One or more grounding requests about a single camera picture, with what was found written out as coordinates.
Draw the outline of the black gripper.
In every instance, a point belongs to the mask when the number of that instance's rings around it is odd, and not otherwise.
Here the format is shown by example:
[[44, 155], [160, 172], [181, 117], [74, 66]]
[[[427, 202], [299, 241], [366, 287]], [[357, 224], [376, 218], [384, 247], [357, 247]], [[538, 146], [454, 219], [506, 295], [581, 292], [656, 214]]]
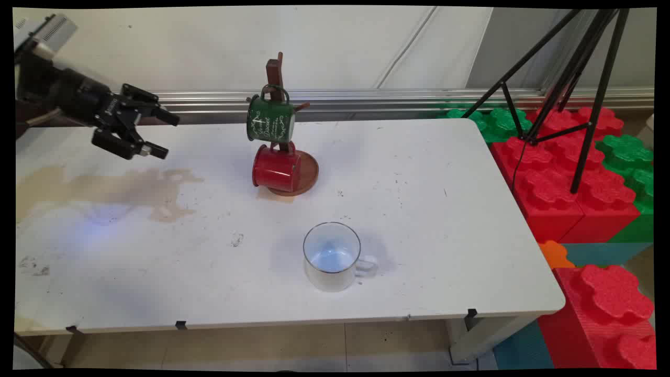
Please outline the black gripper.
[[[18, 100], [31, 103], [46, 113], [29, 117], [26, 112], [18, 113], [18, 126], [30, 127], [55, 117], [55, 110], [79, 121], [91, 121], [104, 100], [113, 95], [110, 88], [73, 69], [58, 69], [52, 60], [26, 53], [18, 59]], [[156, 118], [166, 124], [177, 126], [180, 117], [160, 104], [160, 98], [131, 84], [121, 87], [121, 107], [136, 110], [143, 117]], [[98, 127], [92, 136], [92, 144], [109, 153], [131, 160], [133, 157], [156, 157], [165, 159], [169, 150], [144, 139], [128, 141], [108, 127]]]

